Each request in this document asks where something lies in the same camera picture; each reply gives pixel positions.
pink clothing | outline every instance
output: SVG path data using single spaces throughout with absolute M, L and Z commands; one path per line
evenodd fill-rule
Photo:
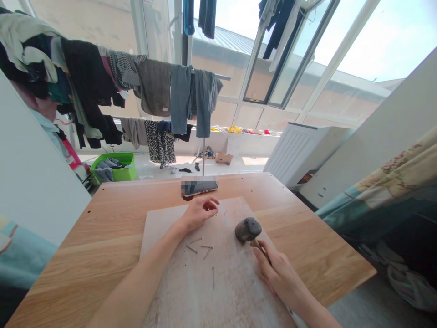
M 34 96 L 29 90 L 26 89 L 21 83 L 11 81 L 15 90 L 17 90 L 18 94 L 23 98 L 27 107 L 37 111 L 42 116 L 47 118 L 50 122 L 54 122 L 56 118 L 56 109 L 58 104 L 50 99 L 50 96 L 47 95 L 46 99 L 39 99 Z
M 105 71 L 106 71 L 106 73 L 108 73 L 108 75 L 109 75 L 109 76 L 111 77 L 111 79 L 112 79 L 112 82 L 113 82 L 114 85 L 115 85 L 115 78 L 114 78 L 114 76 L 112 75 L 111 64 L 110 64 L 110 62 L 109 62 L 109 58 L 108 58 L 108 57 L 104 57 L 104 56 L 101 56 L 101 57 L 102 57 L 103 67 L 105 67 Z

smartphone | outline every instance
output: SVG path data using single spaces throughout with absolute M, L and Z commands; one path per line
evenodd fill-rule
M 185 196 L 194 196 L 216 190 L 219 185 L 216 181 L 185 181 Z

cardboard box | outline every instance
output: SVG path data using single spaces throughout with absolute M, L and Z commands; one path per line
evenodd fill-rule
M 231 154 L 216 153 L 215 154 L 215 161 L 216 161 L 216 163 L 223 163 L 226 165 L 230 165 L 233 157 L 234 157 L 234 155 L 231 155 Z

forearm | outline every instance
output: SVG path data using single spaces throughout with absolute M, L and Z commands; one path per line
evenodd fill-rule
M 341 328 L 332 314 L 312 296 L 308 289 L 299 290 L 296 295 L 299 302 L 295 304 L 294 312 L 309 328 Z
M 184 237 L 173 225 L 122 282 L 111 292 L 89 322 L 94 327 L 141 327 L 174 250 Z

sky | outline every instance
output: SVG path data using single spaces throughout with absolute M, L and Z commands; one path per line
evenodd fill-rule
M 217 0 L 216 26 L 255 39 L 260 0 Z M 328 6 L 325 0 L 304 24 L 295 54 L 303 56 Z M 316 51 L 328 65 L 365 0 L 341 0 Z M 200 0 L 195 0 L 198 18 Z M 264 36 L 264 43 L 270 33 Z M 437 1 L 381 0 L 338 70 L 369 81 L 405 78 L 437 47 Z

